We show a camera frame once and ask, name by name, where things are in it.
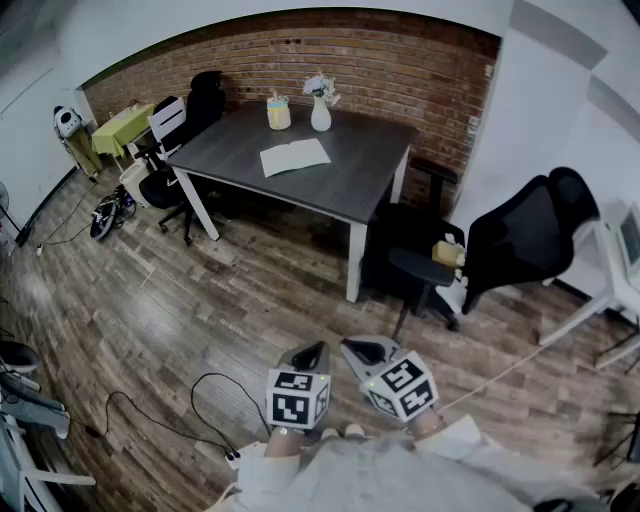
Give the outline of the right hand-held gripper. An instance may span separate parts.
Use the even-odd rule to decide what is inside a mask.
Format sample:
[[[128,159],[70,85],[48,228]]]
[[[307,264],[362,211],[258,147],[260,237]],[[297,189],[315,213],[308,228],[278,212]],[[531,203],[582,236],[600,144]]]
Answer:
[[[391,361],[371,377],[374,362],[389,361],[401,349],[396,341],[381,335],[357,335],[343,339],[340,347],[363,382],[360,391],[377,411],[409,423],[438,401],[433,374],[415,351]]]

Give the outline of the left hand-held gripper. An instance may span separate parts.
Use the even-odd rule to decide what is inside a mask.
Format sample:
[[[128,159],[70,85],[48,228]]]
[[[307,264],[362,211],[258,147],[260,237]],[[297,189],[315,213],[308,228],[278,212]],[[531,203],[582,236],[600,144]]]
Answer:
[[[329,408],[330,348],[324,341],[303,344],[285,352],[279,367],[308,373],[271,369],[266,388],[267,422],[299,430],[312,430]]]

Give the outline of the notebook with blue cover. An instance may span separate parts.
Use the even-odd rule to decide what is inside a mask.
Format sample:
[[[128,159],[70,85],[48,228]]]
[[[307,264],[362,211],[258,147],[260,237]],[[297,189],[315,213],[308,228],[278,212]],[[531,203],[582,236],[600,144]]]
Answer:
[[[329,164],[327,152],[317,138],[299,140],[264,150],[260,153],[264,176]]]

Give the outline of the person's right forearm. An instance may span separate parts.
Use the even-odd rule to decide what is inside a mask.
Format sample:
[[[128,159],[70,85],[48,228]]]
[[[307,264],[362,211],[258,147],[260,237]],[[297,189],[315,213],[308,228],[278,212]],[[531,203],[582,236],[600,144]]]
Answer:
[[[484,434],[470,415],[447,423],[427,409],[409,423],[408,430],[417,448],[500,478],[522,478],[531,463]]]

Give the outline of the yellow tissue box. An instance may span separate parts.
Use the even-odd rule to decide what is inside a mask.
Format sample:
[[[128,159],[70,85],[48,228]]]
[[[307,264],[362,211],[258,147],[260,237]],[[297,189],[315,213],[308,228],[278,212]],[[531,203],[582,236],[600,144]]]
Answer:
[[[460,268],[465,264],[466,252],[459,244],[438,241],[432,247],[432,260],[449,268]]]

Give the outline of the dark table with white legs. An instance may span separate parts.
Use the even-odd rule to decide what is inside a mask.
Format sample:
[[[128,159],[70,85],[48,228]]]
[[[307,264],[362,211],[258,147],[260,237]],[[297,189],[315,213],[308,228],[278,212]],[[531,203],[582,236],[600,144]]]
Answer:
[[[168,163],[212,240],[219,234],[195,191],[192,177],[204,177],[276,198],[347,223],[350,227],[346,298],[356,302],[367,227],[382,199],[400,199],[415,128],[363,114],[337,110],[332,125],[317,132],[311,109],[290,107],[292,124],[282,131],[268,125],[266,105],[250,101],[197,135]],[[329,163],[266,177],[260,152],[296,140],[316,138]]]

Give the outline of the white waste bin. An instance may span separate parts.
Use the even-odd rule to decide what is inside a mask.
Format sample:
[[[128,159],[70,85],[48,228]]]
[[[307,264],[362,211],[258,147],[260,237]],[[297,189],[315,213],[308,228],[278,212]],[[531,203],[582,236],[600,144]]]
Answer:
[[[148,208],[150,204],[140,190],[141,182],[149,175],[144,160],[136,160],[120,176],[120,184],[126,189],[132,199],[141,207]]]

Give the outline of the white desk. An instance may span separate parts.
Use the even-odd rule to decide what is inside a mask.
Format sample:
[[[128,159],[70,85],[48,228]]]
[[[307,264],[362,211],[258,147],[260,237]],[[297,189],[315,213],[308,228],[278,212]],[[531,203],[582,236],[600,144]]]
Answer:
[[[621,226],[632,217],[640,243],[640,207],[636,203],[626,205],[620,219],[609,226],[604,220],[589,223],[581,228],[580,243],[593,235],[598,247],[601,269],[605,277],[604,287],[575,313],[562,321],[559,326],[540,337],[540,346],[549,346],[569,333],[573,328],[592,315],[603,312],[610,306],[621,306],[636,315],[640,334],[640,253],[634,263],[634,277],[627,275],[627,253]]]

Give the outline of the black tripod stand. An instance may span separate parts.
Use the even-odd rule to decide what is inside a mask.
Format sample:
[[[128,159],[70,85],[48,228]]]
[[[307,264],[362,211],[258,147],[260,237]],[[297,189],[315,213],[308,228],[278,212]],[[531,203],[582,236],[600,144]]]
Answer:
[[[619,467],[622,463],[640,464],[640,411],[637,413],[608,412],[607,417],[618,421],[622,425],[632,425],[633,428],[616,445],[599,454],[592,467],[595,468],[605,460],[613,457],[625,444],[628,445],[628,449],[616,467]]]

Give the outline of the pale blue flower bouquet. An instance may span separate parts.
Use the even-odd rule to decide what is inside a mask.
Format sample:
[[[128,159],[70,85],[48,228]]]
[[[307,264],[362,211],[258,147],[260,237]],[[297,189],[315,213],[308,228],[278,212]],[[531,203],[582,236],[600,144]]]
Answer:
[[[322,100],[326,105],[335,106],[341,95],[336,92],[335,79],[319,72],[305,80],[303,93]]]

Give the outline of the black high-back headrest chair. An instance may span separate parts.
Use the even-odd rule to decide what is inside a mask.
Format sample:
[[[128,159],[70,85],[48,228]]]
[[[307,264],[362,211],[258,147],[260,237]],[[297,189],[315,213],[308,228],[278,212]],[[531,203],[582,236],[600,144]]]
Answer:
[[[221,76],[221,71],[205,71],[192,79],[186,104],[186,142],[221,119],[226,104]]]

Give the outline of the dark round stool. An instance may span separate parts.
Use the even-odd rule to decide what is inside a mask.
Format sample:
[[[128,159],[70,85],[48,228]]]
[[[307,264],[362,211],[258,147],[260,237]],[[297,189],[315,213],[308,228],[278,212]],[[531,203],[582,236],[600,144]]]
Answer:
[[[15,341],[0,342],[0,363],[20,374],[33,372],[40,364],[38,354],[29,346]]]

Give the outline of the green-cloth side table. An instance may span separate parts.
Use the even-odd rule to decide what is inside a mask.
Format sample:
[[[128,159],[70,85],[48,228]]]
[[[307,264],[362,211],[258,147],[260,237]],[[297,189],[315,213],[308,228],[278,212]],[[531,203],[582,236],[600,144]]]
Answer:
[[[92,148],[99,155],[109,155],[123,172],[119,160],[125,156],[125,147],[149,131],[148,118],[154,109],[153,103],[127,107],[92,134]]]

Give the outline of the beige hanging garment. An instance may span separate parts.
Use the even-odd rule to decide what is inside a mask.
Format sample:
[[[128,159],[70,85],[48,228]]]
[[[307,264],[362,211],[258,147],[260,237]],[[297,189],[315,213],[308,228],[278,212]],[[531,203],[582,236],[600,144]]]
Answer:
[[[66,142],[84,173],[91,178],[97,177],[101,173],[103,166],[99,155],[92,148],[91,140],[86,130],[84,128],[78,129]]]

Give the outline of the white frame rack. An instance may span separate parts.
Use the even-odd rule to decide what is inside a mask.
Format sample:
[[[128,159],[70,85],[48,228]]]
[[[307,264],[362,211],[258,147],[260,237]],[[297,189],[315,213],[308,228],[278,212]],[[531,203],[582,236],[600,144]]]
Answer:
[[[13,418],[0,414],[0,498],[13,512],[63,512],[48,484],[95,486],[91,476],[40,470]]]

